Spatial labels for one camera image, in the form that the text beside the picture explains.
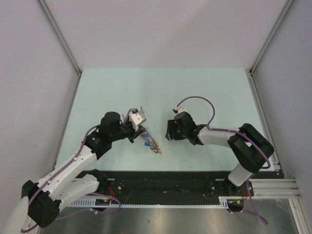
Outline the metal disc keyring organizer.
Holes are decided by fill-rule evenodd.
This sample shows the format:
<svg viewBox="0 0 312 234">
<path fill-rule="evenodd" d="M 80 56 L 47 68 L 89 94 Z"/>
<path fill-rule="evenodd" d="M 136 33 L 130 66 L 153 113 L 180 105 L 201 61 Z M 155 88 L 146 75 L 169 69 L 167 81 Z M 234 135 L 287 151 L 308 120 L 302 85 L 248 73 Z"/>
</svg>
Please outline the metal disc keyring organizer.
<svg viewBox="0 0 312 234">
<path fill-rule="evenodd" d="M 157 148 L 158 147 L 158 144 L 157 144 L 157 142 L 156 142 L 156 140 L 153 138 L 153 136 L 151 135 L 151 133 L 148 131 L 148 130 L 146 130 L 144 133 L 148 133 L 149 134 L 149 137 L 148 137 L 148 139 L 149 139 L 149 141 L 150 141 L 150 148 L 151 149 L 154 149 L 154 148 Z"/>
</svg>

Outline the blue tag key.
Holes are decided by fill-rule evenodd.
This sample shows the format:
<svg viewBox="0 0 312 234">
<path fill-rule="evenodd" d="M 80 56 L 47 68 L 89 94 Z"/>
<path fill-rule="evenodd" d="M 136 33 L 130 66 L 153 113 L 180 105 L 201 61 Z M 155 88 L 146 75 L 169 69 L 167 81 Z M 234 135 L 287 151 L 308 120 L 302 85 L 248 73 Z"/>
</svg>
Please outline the blue tag key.
<svg viewBox="0 0 312 234">
<path fill-rule="evenodd" d="M 150 146 L 151 144 L 150 144 L 150 141 L 148 139 L 149 134 L 148 133 L 144 133 L 143 136 L 144 136 L 144 141 L 145 141 L 144 145 L 145 146 Z"/>
</svg>

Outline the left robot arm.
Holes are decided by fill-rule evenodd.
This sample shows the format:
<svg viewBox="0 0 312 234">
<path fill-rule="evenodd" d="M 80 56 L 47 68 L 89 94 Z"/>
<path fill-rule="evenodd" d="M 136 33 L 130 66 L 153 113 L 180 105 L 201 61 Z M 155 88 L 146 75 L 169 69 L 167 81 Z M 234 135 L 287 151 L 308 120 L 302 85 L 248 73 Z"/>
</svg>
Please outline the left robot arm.
<svg viewBox="0 0 312 234">
<path fill-rule="evenodd" d="M 115 141 L 128 139 L 131 143 L 145 128 L 144 111 L 129 109 L 126 116 L 117 112 L 107 112 L 100 124 L 91 127 L 84 136 L 77 151 L 58 168 L 39 179 L 37 182 L 28 180 L 22 186 L 21 196 L 27 197 L 27 216 L 35 225 L 22 233 L 27 233 L 35 227 L 45 228 L 53 223 L 61 210 L 82 196 L 96 193 L 104 194 L 108 189 L 105 176 L 92 170 L 85 178 L 73 182 L 87 166 L 97 162 L 107 153 Z"/>
</svg>

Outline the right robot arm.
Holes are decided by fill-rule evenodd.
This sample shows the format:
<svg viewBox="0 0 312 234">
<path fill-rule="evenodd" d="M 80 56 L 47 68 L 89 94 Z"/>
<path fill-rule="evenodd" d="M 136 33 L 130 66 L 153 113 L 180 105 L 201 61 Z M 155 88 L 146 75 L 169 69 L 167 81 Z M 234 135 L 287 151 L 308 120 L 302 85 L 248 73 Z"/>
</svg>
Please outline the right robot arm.
<svg viewBox="0 0 312 234">
<path fill-rule="evenodd" d="M 167 121 L 167 140 L 188 140 L 192 145 L 216 145 L 230 148 L 238 164 L 224 182 L 226 193 L 237 195 L 243 184 L 261 169 L 271 167 L 269 158 L 274 147 L 251 124 L 239 128 L 212 128 L 207 124 L 197 125 L 185 111 L 176 113 Z"/>
</svg>

